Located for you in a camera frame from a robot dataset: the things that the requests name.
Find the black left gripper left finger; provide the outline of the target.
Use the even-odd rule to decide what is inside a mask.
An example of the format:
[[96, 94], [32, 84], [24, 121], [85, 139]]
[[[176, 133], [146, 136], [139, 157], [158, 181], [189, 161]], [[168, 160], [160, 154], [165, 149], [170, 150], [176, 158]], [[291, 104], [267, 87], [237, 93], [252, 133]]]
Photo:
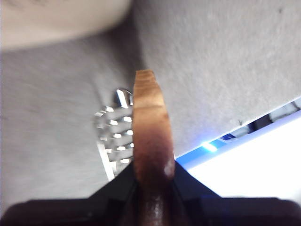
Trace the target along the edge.
[[136, 181], [129, 164], [88, 198], [29, 200], [3, 215], [5, 226], [135, 226]]

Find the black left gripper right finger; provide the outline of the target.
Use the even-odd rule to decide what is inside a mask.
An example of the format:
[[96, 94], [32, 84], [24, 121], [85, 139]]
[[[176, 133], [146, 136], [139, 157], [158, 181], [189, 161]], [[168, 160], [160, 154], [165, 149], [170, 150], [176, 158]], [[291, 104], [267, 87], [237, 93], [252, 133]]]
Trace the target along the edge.
[[222, 198], [175, 164], [174, 190], [190, 226], [299, 226], [300, 206], [278, 198]]

